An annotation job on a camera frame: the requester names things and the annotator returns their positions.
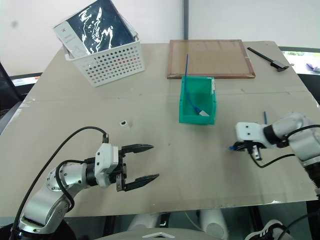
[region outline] green plastic bin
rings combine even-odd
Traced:
[[[205,111],[209,116],[202,116],[196,112],[195,108],[188,101],[185,89],[187,89],[189,98],[193,105]],[[217,102],[214,77],[182,77],[179,103],[179,123],[215,124],[216,107]]]

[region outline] black chair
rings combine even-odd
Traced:
[[[23,100],[0,62],[0,113],[7,112],[0,119],[0,134]]]

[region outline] wooden tray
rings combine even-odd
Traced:
[[[241,40],[170,40],[168,79],[181,79],[189,54],[188,75],[216,79],[254,79],[256,74]]]

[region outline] shoe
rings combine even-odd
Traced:
[[[286,227],[278,220],[270,220],[266,223],[261,231],[255,231],[250,233],[244,240],[274,240],[272,236],[274,229],[285,230]]]

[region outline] beige table surface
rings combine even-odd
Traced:
[[[257,50],[269,50],[269,57],[274,58],[271,55],[274,54],[275,59],[286,61],[272,42],[246,44]],[[142,46],[145,72],[97,88],[91,87],[63,60],[62,52],[58,52],[0,135],[0,217],[15,215],[27,188],[57,146],[70,133],[88,125],[105,129],[113,145],[154,145],[149,151],[127,155],[129,181],[149,174],[160,176],[129,192],[116,192],[114,184],[107,189],[96,186],[83,190],[75,197],[75,207],[67,216],[316,199],[314,186],[296,158],[283,159],[260,169],[247,153],[227,150],[236,140],[235,124],[262,123],[263,111],[267,112],[270,122],[290,111],[305,113],[320,122],[317,102],[292,69],[274,72],[274,68],[252,55],[256,79],[217,80],[215,125],[181,124],[178,122],[180,80],[166,79],[168,45]],[[119,127],[124,119],[131,124],[130,130]],[[95,131],[75,136],[49,165],[35,191],[59,162],[92,157],[100,142],[101,134]],[[291,149],[261,152],[266,163],[291,153]]]

